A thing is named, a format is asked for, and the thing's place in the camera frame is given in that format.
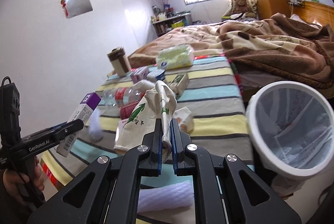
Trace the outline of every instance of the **plastic bottle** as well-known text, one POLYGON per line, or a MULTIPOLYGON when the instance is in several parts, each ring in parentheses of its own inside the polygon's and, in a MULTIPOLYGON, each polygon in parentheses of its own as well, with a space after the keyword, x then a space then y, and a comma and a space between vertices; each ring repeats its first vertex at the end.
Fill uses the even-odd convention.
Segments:
POLYGON ((105 91, 103 100, 105 105, 118 107, 125 106, 127 104, 141 100, 144 96, 143 93, 132 88, 122 87, 119 89, 110 89, 105 91))

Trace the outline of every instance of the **floor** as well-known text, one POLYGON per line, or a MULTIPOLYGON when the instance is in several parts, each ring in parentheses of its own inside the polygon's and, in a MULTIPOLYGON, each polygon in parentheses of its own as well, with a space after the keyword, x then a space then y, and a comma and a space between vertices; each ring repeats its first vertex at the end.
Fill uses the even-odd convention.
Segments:
MULTIPOLYGON (((43 191, 46 200, 51 198, 57 189, 43 173, 45 178, 45 190, 43 191)), ((297 191, 287 203, 300 215, 302 223, 305 224, 318 208, 318 197, 320 193, 334 181, 334 161, 327 167, 326 171, 308 180, 305 185, 297 191)))

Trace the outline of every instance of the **barcode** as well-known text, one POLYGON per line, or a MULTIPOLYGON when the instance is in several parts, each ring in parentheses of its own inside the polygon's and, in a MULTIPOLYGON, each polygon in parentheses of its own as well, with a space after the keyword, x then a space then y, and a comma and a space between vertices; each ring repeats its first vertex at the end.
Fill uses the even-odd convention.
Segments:
POLYGON ((66 144, 65 144, 65 146, 64 146, 64 150, 65 150, 65 151, 68 151, 68 149, 71 147, 72 142, 73 142, 75 136, 76 136, 75 134, 71 134, 71 135, 68 137, 68 140, 67 140, 67 142, 66 142, 66 144))

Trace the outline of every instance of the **brown canister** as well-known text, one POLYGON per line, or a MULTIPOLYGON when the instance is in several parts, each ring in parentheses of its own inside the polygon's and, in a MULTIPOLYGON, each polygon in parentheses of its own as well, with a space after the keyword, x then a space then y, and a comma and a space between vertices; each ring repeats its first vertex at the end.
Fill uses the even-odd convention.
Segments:
POLYGON ((124 77, 131 71, 131 66, 123 47, 115 48, 107 55, 118 76, 124 77))

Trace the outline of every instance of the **teddy bear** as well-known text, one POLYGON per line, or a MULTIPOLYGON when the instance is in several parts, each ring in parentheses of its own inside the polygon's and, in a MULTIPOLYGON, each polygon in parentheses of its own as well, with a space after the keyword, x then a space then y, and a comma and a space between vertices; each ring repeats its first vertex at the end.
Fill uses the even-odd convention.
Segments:
POLYGON ((248 18, 256 18, 256 14, 252 12, 248 0, 235 0, 235 4, 232 8, 232 15, 241 13, 246 13, 246 17, 248 18))

